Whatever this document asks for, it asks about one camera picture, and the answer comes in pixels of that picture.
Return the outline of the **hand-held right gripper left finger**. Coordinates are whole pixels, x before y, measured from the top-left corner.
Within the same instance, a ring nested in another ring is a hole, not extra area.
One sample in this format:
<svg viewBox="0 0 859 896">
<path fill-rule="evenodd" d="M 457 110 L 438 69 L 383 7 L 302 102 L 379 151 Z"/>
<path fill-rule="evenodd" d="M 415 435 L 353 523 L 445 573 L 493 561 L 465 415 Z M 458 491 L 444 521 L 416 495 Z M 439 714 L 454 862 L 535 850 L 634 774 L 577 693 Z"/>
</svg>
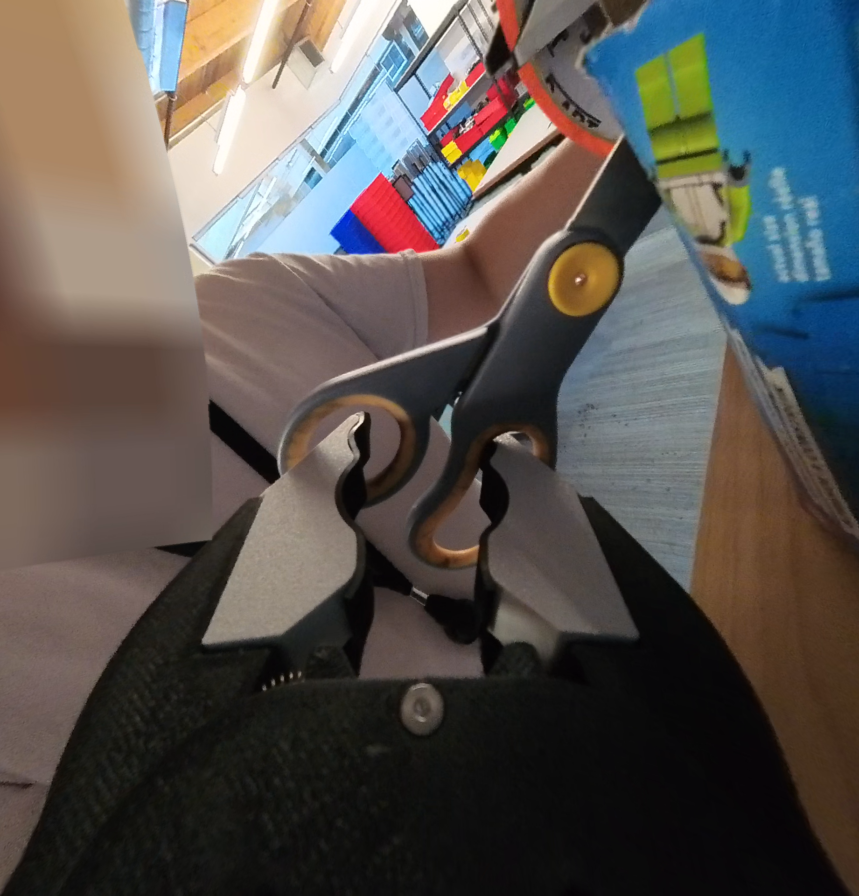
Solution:
<svg viewBox="0 0 859 896">
<path fill-rule="evenodd" d="M 203 636 L 209 651 L 267 647 L 362 658 L 373 620 L 367 542 L 370 418 L 356 413 L 268 487 Z"/>
</svg>

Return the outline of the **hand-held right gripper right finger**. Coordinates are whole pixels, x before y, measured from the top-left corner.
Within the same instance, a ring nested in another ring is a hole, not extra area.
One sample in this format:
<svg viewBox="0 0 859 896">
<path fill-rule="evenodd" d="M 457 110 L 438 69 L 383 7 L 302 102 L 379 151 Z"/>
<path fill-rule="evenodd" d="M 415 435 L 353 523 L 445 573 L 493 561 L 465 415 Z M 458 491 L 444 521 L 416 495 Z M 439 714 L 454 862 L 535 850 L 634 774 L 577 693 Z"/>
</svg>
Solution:
<svg viewBox="0 0 859 896">
<path fill-rule="evenodd" d="M 510 434 L 482 463 L 477 599 L 490 639 L 558 658 L 576 641 L 633 644 L 625 599 L 580 498 Z"/>
</svg>

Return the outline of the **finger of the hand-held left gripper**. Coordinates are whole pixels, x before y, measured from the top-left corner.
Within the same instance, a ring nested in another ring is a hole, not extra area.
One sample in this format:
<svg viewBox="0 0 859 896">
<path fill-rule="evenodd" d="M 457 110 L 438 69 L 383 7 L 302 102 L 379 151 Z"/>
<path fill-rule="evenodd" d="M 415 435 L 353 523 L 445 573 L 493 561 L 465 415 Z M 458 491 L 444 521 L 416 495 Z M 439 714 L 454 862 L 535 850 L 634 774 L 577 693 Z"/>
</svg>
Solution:
<svg viewBox="0 0 859 896">
<path fill-rule="evenodd" d="M 637 15 L 636 1 L 533 1 L 517 13 L 513 56 L 529 60 L 569 28 L 578 28 L 587 44 L 608 28 L 615 28 Z"/>
</svg>

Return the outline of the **orange tape roll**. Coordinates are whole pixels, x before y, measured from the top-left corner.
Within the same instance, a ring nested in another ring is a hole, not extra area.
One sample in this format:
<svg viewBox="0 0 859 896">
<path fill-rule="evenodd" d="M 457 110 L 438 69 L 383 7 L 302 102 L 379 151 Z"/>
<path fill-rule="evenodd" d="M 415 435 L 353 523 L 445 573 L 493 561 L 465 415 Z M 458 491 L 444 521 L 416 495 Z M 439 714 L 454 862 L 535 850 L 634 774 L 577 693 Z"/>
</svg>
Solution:
<svg viewBox="0 0 859 896">
<path fill-rule="evenodd" d="M 604 158 L 623 132 L 601 88 L 583 66 L 584 55 L 596 39 L 585 44 L 578 28 L 572 27 L 531 59 L 516 60 L 517 13 L 523 12 L 528 2 L 496 2 L 505 60 L 512 63 L 535 104 L 559 133 Z"/>
</svg>

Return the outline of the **grey yellow scissors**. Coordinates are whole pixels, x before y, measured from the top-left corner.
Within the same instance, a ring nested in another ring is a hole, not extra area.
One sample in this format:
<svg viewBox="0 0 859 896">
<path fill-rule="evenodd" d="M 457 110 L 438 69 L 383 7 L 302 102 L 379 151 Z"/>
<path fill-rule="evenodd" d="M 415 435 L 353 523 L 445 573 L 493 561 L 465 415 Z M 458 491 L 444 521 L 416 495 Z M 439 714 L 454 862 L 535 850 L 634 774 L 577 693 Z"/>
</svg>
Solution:
<svg viewBox="0 0 859 896">
<path fill-rule="evenodd" d="M 496 437 L 522 433 L 534 456 L 555 466 L 561 384 L 622 285 L 625 255 L 660 204 L 630 141 L 620 137 L 566 227 L 541 245 L 490 322 L 319 386 L 291 414 L 279 442 L 280 472 L 307 456 L 314 432 L 334 411 L 381 409 L 397 422 L 400 439 L 391 462 L 368 481 L 367 503 L 378 504 L 412 479 L 431 420 L 453 403 L 446 463 L 413 505 L 407 537 L 412 553 L 430 566 L 476 565 L 478 546 L 442 546 L 439 529 Z"/>
</svg>

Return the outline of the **small blue toy box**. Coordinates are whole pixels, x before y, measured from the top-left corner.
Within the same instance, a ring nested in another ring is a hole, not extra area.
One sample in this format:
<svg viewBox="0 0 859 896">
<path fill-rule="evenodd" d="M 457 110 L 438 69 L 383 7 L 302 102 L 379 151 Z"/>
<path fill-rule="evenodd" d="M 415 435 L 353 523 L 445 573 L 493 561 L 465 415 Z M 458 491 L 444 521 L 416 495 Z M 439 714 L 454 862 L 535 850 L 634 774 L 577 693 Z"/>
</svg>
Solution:
<svg viewBox="0 0 859 896">
<path fill-rule="evenodd" d="M 859 1 L 645 2 L 584 67 L 801 495 L 859 549 Z"/>
</svg>

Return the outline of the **person's left forearm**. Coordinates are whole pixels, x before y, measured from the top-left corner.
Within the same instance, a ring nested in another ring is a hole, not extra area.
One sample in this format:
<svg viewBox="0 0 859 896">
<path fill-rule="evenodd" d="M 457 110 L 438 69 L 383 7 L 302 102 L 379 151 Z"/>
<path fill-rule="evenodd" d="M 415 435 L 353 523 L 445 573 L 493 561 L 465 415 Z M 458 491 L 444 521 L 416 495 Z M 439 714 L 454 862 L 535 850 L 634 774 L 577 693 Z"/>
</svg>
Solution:
<svg viewBox="0 0 859 896">
<path fill-rule="evenodd" d="M 428 343 L 500 311 L 538 248 L 577 210 L 602 163 L 566 140 L 487 204 L 465 240 L 421 256 Z"/>
</svg>

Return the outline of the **black badge reel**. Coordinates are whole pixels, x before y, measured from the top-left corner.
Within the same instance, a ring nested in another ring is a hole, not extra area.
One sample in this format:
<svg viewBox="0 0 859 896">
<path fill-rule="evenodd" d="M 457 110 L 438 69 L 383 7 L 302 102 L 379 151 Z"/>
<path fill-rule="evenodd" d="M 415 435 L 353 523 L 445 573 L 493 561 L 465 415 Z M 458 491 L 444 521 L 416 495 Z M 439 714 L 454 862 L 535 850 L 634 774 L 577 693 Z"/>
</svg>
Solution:
<svg viewBox="0 0 859 896">
<path fill-rule="evenodd" d="M 480 639 L 480 635 L 486 629 L 489 602 L 484 597 L 453 598 L 426 593 L 414 585 L 410 588 L 410 597 L 417 601 L 423 611 L 455 644 L 473 644 Z"/>
</svg>

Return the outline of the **red yellow storage bins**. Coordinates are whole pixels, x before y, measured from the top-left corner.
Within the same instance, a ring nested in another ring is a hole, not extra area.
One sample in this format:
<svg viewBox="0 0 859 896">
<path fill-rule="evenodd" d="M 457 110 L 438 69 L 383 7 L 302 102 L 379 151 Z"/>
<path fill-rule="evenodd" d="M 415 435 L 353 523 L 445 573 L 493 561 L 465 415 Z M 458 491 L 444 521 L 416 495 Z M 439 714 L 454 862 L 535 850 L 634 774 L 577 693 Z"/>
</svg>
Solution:
<svg viewBox="0 0 859 896">
<path fill-rule="evenodd" d="M 419 119 L 447 168 L 474 192 L 530 105 L 516 73 L 494 80 L 477 62 L 464 76 L 447 74 Z"/>
</svg>

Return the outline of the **white shirt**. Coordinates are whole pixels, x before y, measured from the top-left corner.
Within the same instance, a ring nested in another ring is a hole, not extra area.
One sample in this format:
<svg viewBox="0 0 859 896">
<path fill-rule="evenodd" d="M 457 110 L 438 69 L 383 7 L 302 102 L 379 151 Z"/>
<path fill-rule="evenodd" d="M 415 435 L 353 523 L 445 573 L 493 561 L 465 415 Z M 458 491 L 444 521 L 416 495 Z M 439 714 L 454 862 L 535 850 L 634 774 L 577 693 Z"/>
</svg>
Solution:
<svg viewBox="0 0 859 896">
<path fill-rule="evenodd" d="M 274 452 L 312 388 L 468 329 L 460 251 L 255 254 L 201 275 L 211 397 Z M 177 572 L 156 548 L 0 573 L 0 829 L 33 814 L 113 650 Z"/>
</svg>

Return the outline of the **stack of red bins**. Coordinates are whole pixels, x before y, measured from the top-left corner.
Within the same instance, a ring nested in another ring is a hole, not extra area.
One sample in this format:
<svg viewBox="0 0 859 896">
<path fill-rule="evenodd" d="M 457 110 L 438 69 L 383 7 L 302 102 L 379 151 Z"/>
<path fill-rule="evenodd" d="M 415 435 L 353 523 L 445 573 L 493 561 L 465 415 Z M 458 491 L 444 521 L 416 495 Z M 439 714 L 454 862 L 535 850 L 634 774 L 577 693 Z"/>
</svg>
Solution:
<svg viewBox="0 0 859 896">
<path fill-rule="evenodd" d="M 433 252 L 439 248 L 383 174 L 374 178 L 349 209 L 384 252 Z"/>
</svg>

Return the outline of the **stack of blue bins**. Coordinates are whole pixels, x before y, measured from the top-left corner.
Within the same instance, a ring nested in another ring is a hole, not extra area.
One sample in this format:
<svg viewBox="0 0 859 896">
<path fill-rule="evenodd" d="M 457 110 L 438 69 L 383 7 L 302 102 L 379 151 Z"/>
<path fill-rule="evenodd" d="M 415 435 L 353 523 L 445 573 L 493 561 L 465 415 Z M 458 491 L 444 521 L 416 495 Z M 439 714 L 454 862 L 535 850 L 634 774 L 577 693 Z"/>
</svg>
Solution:
<svg viewBox="0 0 859 896">
<path fill-rule="evenodd" d="M 337 221 L 331 229 L 331 236 L 338 243 L 341 251 L 349 255 L 383 252 L 379 242 L 357 218 L 352 209 L 346 210 Z"/>
</svg>

